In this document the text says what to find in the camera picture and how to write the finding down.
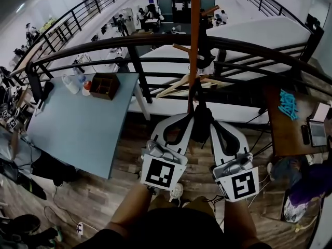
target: blue object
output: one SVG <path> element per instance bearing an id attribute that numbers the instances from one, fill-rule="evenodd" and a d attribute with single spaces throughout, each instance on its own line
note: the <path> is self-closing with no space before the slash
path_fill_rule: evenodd
<path id="1" fill-rule="evenodd" d="M 81 84 L 83 84 L 85 82 L 85 80 L 87 79 L 86 76 L 77 67 L 74 67 L 73 70 L 74 70 L 74 74 L 75 74 L 76 78 L 78 79 L 78 81 Z"/>
<path id="2" fill-rule="evenodd" d="M 284 90 L 280 91 L 280 102 L 281 105 L 278 109 L 287 115 L 292 121 L 297 120 L 298 117 L 295 112 L 298 112 L 296 108 L 296 101 L 293 94 L 289 94 Z"/>
<path id="3" fill-rule="evenodd" d="M 86 75 L 92 80 L 94 75 Z M 112 101 L 71 94 L 61 77 L 43 111 L 31 118 L 27 134 L 53 157 L 108 179 L 138 74 L 117 74 L 120 87 Z"/>

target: glass door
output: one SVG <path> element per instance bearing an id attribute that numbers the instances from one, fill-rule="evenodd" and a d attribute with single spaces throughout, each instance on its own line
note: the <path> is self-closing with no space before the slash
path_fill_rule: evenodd
<path id="1" fill-rule="evenodd" d="M 163 22 L 173 22 L 172 0 L 158 0 L 158 6 L 164 17 Z"/>

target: laptop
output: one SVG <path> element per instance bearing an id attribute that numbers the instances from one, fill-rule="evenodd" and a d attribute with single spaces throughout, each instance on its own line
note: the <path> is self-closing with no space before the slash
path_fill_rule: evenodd
<path id="1" fill-rule="evenodd" d="M 310 140 L 313 147 L 327 145 L 324 120 L 330 110 L 330 105 L 319 102 L 309 118 L 308 126 L 310 131 Z"/>

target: person's hand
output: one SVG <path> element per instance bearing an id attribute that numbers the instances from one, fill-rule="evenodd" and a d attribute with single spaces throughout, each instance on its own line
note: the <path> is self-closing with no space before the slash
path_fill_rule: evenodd
<path id="1" fill-rule="evenodd" d="M 292 160 L 290 164 L 294 169 L 298 171 L 301 169 L 301 163 L 298 160 Z"/>

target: staircase railing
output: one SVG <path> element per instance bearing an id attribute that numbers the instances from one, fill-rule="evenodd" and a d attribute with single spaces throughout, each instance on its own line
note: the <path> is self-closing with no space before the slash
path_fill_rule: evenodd
<path id="1" fill-rule="evenodd" d="M 86 23 L 116 1 L 117 0 L 84 0 L 55 21 L 36 41 L 34 41 L 33 45 L 26 51 L 15 66 L 14 71 L 20 72 L 17 75 L 18 84 L 24 85 L 20 76 L 30 60 L 38 60 L 51 53 L 60 51 L 77 32 L 82 31 L 82 27 Z"/>
<path id="2" fill-rule="evenodd" d="M 293 13 L 291 13 L 287 8 L 279 4 L 276 0 L 247 0 L 251 2 L 254 6 L 258 8 L 258 11 L 261 11 L 265 16 L 285 16 L 290 18 L 291 20 L 299 23 L 301 26 L 306 28 L 308 31 L 308 27 L 302 23 Z"/>
<path id="3" fill-rule="evenodd" d="M 206 100 L 210 102 L 220 102 L 220 103 L 230 103 L 230 104 L 239 104 L 239 105 L 245 105 L 250 106 L 252 103 L 245 104 L 243 102 L 234 102 L 233 98 L 234 96 L 238 96 L 236 93 L 234 93 L 233 90 L 230 90 L 229 88 L 232 86 L 238 85 L 240 89 L 246 89 L 251 90 L 254 92 L 254 94 L 258 97 L 258 100 L 262 101 L 262 87 L 267 83 L 267 81 L 270 84 L 273 85 L 279 85 L 279 86 L 286 86 L 286 88 L 289 88 L 290 85 L 300 87 L 308 87 L 317 91 L 320 91 L 326 95 L 332 96 L 332 93 L 329 91 L 326 91 L 325 89 L 321 89 L 320 87 L 317 87 L 313 84 L 304 82 L 301 80 L 301 78 L 296 77 L 294 70 L 296 71 L 304 71 L 312 76 L 315 76 L 316 78 L 319 78 L 328 84 L 332 85 L 332 78 L 321 74 L 315 67 L 310 66 L 308 63 L 301 60 L 303 56 L 306 56 L 306 52 L 310 50 L 310 47 L 308 45 L 294 45 L 285 47 L 282 49 L 269 49 L 263 46 L 251 44 L 251 43 L 245 43 L 243 41 L 233 40 L 233 39 L 225 39 L 225 38 L 219 38 L 219 37 L 208 37 L 208 40 L 213 45 L 214 48 L 219 49 L 220 51 L 236 51 L 241 52 L 244 54 L 248 54 L 248 56 L 239 58 L 239 59 L 233 59 L 228 62 L 225 62 L 223 60 L 215 61 L 214 66 L 217 74 L 222 69 L 232 69 L 237 70 L 237 74 L 241 74 L 244 72 L 254 72 L 259 75 L 264 75 L 265 77 L 262 77 L 262 81 L 257 82 L 254 80 L 241 80 L 241 79 L 235 79 L 230 78 L 227 76 L 211 76 L 212 79 L 219 80 L 221 82 L 225 82 L 228 84 L 231 84 L 231 86 L 225 86 L 222 88 L 203 88 L 203 92 L 206 95 Z M 144 62 L 159 62 L 159 63 L 189 63 L 189 59 L 184 58 L 140 58 L 137 54 L 136 46 L 141 45 L 172 45 L 172 44 L 179 44 L 179 45 L 190 45 L 190 35 L 179 35 L 179 34 L 161 34 L 161 35 L 146 35 L 146 36 L 126 36 L 126 37 L 120 37 L 120 38 L 111 38 L 111 39 L 105 39 L 100 41 L 94 41 L 91 43 L 82 44 L 79 46 L 75 46 L 72 48 L 64 49 L 58 52 L 55 52 L 53 54 L 50 54 L 49 56 L 40 58 L 34 62 L 30 62 L 26 68 L 25 72 L 28 75 L 29 83 L 32 87 L 32 90 L 34 91 L 34 88 L 36 88 L 36 85 L 38 85 L 39 89 L 41 88 L 41 82 L 48 81 L 53 77 L 53 74 L 60 70 L 65 70 L 73 67 L 85 67 L 85 66 L 92 66 L 92 65 L 101 65 L 101 64 L 118 64 L 118 65 L 128 65 L 129 63 L 132 63 L 133 66 L 136 68 L 136 73 L 139 74 L 139 81 L 140 86 L 143 90 L 143 95 L 146 98 L 148 103 L 152 103 L 152 98 L 156 97 L 156 92 L 152 89 L 166 89 L 170 87 L 170 83 L 164 83 L 164 84 L 148 84 L 146 78 L 147 77 L 163 77 L 163 78 L 182 78 L 184 74 L 182 73 L 153 73 L 153 72 L 144 72 L 144 69 L 142 67 L 142 63 Z M 296 49 L 299 47 L 303 47 L 304 50 L 300 57 L 294 57 L 287 53 L 280 52 L 279 50 L 289 50 L 289 49 Z M 101 61 L 92 61 L 92 62 L 86 62 L 86 63 L 79 63 L 79 64 L 71 64 L 66 65 L 62 67 L 56 67 L 53 69 L 47 69 L 45 67 L 45 64 L 69 57 L 69 56 L 75 56 L 80 53 L 84 52 L 91 52 L 91 51 L 98 51 L 103 49 L 109 49 L 109 48 L 118 48 L 118 47 L 127 47 L 129 51 L 130 58 L 125 59 L 110 59 L 110 60 L 101 60 Z M 260 60 L 271 60 L 272 62 L 276 64 L 285 64 L 291 67 L 290 73 L 275 73 L 269 70 L 264 70 L 261 67 L 252 67 L 252 63 L 241 63 L 236 64 L 236 62 L 244 61 L 245 59 L 250 58 L 258 58 Z M 36 71 L 36 67 L 41 68 L 41 72 Z M 18 72 L 11 73 L 11 76 L 16 75 Z M 40 76 L 47 76 L 47 78 L 44 78 L 40 80 Z M 176 88 L 177 90 L 187 90 L 188 87 L 181 86 Z M 170 95 L 167 96 L 168 99 L 187 99 L 186 96 L 181 95 Z"/>

